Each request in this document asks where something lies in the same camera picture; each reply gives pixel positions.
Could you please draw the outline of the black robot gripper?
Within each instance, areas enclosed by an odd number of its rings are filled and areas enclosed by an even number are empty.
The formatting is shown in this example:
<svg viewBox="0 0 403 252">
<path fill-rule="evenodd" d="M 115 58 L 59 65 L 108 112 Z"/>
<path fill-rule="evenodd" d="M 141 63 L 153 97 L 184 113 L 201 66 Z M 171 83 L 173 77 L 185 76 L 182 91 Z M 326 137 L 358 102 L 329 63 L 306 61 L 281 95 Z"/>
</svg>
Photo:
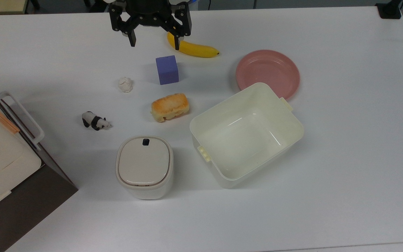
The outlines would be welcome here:
<svg viewBox="0 0 403 252">
<path fill-rule="evenodd" d="M 130 45 L 135 47 L 135 28 L 139 24 L 155 26 L 154 17 L 160 19 L 160 26 L 174 37 L 174 48 L 180 49 L 180 39 L 191 35 L 192 21 L 188 3 L 172 5 L 169 0 L 127 0 L 125 11 L 129 18 L 121 18 L 123 8 L 110 6 L 110 21 L 112 30 L 121 32 L 128 37 Z"/>
</svg>

